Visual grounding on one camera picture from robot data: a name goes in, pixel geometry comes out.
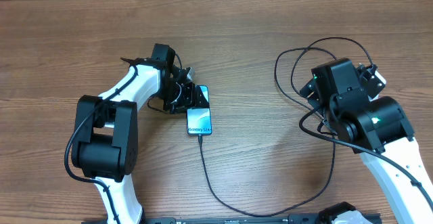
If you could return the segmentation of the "blue Galaxy smartphone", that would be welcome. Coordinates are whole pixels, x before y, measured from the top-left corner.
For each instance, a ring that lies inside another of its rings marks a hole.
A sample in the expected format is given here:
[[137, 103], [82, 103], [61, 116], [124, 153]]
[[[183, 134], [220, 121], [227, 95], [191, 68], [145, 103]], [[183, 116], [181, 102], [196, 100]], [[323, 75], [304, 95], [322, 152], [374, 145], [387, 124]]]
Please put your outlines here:
[[[210, 103], [208, 87], [206, 85], [200, 86]], [[212, 134], [210, 108], [189, 108], [187, 110], [187, 132], [189, 135]]]

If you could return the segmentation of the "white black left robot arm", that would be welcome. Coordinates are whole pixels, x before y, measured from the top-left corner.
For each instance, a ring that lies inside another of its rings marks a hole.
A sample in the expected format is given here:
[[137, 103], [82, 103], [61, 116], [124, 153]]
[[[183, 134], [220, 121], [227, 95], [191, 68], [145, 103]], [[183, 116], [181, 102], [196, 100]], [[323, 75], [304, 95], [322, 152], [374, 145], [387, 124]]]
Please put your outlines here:
[[104, 223], [145, 223], [132, 178], [143, 105], [157, 97], [162, 112], [186, 115], [189, 135], [212, 134], [208, 87], [195, 84], [193, 68], [176, 65], [178, 58], [157, 43], [150, 57], [125, 60], [129, 71], [113, 88], [78, 100], [64, 167], [71, 178], [96, 186], [108, 214]]

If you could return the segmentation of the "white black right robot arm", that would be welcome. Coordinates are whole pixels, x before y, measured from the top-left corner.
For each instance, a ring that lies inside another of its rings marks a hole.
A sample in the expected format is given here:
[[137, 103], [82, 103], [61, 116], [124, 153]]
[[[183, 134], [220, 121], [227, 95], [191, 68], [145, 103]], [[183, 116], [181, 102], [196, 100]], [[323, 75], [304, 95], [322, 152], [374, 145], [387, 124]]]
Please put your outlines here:
[[377, 66], [354, 66], [341, 58], [312, 68], [311, 73], [300, 93], [336, 137], [303, 131], [358, 154], [398, 223], [431, 223], [432, 182], [415, 131], [395, 99], [379, 96], [386, 80]]

